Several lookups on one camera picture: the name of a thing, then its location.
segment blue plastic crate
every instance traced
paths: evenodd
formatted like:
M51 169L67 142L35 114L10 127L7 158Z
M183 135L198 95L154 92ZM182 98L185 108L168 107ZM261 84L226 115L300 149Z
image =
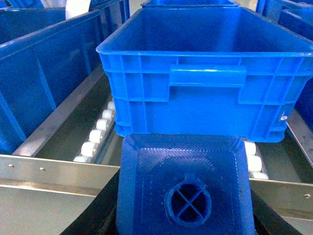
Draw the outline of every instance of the blue plastic crate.
M313 40L313 9L283 10L279 24ZM313 130L313 80L307 82L295 107Z
M0 153L11 154L100 63L125 20L118 0L65 20L65 9L0 10Z
M214 7L214 6L238 6L231 0L147 0L142 5L146 7L162 8L188 8L188 7Z
M313 42L241 7L141 9L97 51L121 136L278 142L313 75Z
M116 226L120 235L255 235L243 141L127 136Z
M284 9L313 9L313 0L260 0L256 11L278 22Z

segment white roller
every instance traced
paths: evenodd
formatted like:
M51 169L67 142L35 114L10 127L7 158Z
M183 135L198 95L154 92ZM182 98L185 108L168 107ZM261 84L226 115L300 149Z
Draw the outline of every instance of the white roller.
M115 111L115 104L114 104L114 101L110 101L110 102L108 103L108 109Z
M260 180L268 180L268 175L261 172L250 172L249 178L251 179L260 179Z
M102 130L92 130L89 134L89 141L93 143L100 143L103 140L105 131Z
M248 155L248 171L249 172L261 172L262 171L262 159L259 156Z
M87 156L87 157L93 157L97 152L98 146L99 145L97 143L92 143L92 142L83 143L82 155Z
M108 119L108 120L113 120L115 115L114 110L106 109L102 112L102 119Z
M99 119L96 124L98 130L106 131L110 125L111 121L107 119Z
M74 158L73 162L78 162L78 163L91 163L91 157L87 156L77 156Z
M256 154L256 144L255 142L244 141L246 148L246 155L255 155Z

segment crate handle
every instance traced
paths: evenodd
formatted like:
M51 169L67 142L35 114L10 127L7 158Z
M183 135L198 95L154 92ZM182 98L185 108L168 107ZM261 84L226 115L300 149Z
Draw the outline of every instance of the crate handle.
M244 87L246 69L236 65L172 65L173 87Z

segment circular drain hole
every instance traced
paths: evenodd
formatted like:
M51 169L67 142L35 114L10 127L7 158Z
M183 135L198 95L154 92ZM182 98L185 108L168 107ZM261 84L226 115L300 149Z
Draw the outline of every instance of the circular drain hole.
M167 198L169 215L183 226L199 226L210 216L212 202L204 185L184 182L171 190Z

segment blue plastic bin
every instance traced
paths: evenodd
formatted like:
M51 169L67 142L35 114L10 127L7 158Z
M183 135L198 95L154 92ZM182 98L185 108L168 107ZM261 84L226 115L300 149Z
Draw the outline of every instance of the blue plastic bin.
M97 51L121 136L281 141L313 76L313 42L241 7L141 9Z
M214 6L238 6L231 0L147 0L142 5L146 7L162 8L188 8L188 7L214 7Z
M120 235L255 235L243 141L127 136L116 226Z
M313 9L283 10L279 24L313 40ZM313 80L307 82L295 107L313 131Z
M266 0L263 4L258 3L257 12L269 18L274 22L278 22L282 10L284 9L313 9L313 0Z
M65 21L64 9L0 10L0 153L11 154L100 64L121 1Z

